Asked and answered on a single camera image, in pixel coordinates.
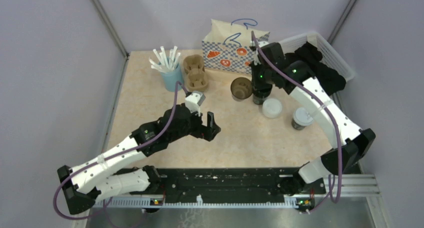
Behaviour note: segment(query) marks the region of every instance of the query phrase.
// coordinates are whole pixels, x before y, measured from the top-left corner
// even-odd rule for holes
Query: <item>wall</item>
[[[128,51],[198,49],[211,19],[258,21],[272,41],[315,30],[327,38],[349,0],[100,0]]]
[[[363,159],[394,227],[422,227],[424,3],[359,0],[335,49],[357,76],[341,93],[352,120],[377,138]]]
[[[100,152],[124,59],[90,0],[0,0],[0,44],[0,227],[70,227],[56,169]]]

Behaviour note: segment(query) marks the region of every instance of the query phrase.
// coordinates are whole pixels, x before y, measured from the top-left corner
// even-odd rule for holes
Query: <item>paper bag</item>
[[[252,31],[258,41],[268,41],[269,31],[252,29],[258,23],[253,19],[237,19],[231,23],[212,19],[212,28],[201,41],[204,66],[221,71],[251,74],[249,67],[255,52],[249,46]]]

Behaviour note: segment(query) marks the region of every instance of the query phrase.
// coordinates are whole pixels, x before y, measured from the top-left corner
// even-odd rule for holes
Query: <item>beige table surface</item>
[[[202,54],[201,50],[180,50],[182,58]],[[150,68],[152,51],[131,52],[107,149],[112,148],[141,124],[156,121],[172,108],[174,93],[165,89],[158,71]],[[157,168],[258,168],[295,167],[322,155],[331,146],[324,132],[314,123],[302,131],[292,128],[295,109],[301,105],[283,89],[273,87],[270,97],[279,99],[283,112],[276,119],[266,118],[252,98],[234,101],[230,84],[240,74],[206,70],[209,88],[201,105],[203,122],[213,112],[221,132],[211,142],[183,137],[131,167]],[[177,104],[184,102],[178,92]]]

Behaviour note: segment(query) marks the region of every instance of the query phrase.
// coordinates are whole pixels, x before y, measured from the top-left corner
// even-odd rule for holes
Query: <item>black fabric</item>
[[[343,76],[341,76],[335,69],[332,69],[320,62],[323,59],[323,54],[309,42],[306,42],[294,53],[286,53],[285,58],[290,64],[296,61],[303,61],[307,63],[311,70],[315,73],[315,76],[325,93],[329,96],[335,92],[343,90],[346,86],[346,80]]]

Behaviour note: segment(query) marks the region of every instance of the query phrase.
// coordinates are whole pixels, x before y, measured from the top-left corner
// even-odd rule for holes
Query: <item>white lid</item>
[[[294,111],[293,119],[297,124],[304,127],[314,123],[314,119],[304,107],[300,107]]]
[[[269,98],[263,102],[262,113],[271,119],[277,118],[283,111],[283,104],[278,99]]]

